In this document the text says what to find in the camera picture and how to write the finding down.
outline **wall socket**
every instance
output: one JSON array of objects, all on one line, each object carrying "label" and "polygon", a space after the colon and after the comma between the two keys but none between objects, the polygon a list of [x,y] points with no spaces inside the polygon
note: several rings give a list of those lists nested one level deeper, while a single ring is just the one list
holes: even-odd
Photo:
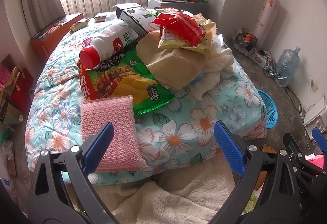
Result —
[{"label": "wall socket", "polygon": [[311,89],[313,90],[313,92],[316,92],[318,89],[318,85],[315,82],[315,80],[313,79],[312,76],[310,76],[307,80],[308,84],[310,85]]}]

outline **empty plastic water bottle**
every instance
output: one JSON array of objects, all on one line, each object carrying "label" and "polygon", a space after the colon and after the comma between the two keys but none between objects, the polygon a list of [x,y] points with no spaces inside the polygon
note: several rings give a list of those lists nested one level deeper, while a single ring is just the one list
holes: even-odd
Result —
[{"label": "empty plastic water bottle", "polygon": [[280,87],[286,87],[300,67],[301,60],[299,58],[300,47],[295,50],[283,50],[276,65],[275,80]]}]

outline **red bottle cap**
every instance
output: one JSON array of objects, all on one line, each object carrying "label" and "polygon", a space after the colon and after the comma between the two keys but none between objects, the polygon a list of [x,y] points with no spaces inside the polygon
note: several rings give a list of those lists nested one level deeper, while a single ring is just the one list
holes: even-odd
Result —
[{"label": "red bottle cap", "polygon": [[87,46],[80,51],[80,61],[87,69],[93,69],[100,62],[100,55],[93,46]]}]

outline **blue gripper pad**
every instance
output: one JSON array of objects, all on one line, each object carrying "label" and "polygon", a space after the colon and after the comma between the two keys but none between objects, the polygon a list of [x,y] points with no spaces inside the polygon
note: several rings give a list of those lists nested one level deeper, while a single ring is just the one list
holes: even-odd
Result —
[{"label": "blue gripper pad", "polygon": [[319,146],[320,150],[322,152],[327,152],[327,142],[323,135],[320,133],[318,128],[313,128],[312,129],[312,137],[314,138],[315,142]]},{"label": "blue gripper pad", "polygon": [[232,171],[242,177],[245,173],[244,155],[220,122],[215,124],[214,136]]},{"label": "blue gripper pad", "polygon": [[99,133],[97,134],[97,138],[84,155],[82,167],[82,172],[84,175],[87,176],[90,173],[95,172],[113,139],[113,133],[114,129],[112,123],[108,122],[101,127]]}]

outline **wallpaper roll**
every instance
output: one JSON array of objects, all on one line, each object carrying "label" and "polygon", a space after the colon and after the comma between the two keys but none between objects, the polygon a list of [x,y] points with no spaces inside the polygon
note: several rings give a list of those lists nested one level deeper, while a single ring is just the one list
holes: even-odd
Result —
[{"label": "wallpaper roll", "polygon": [[261,49],[276,17],[281,2],[278,0],[265,0],[253,34],[258,38],[257,49]]}]

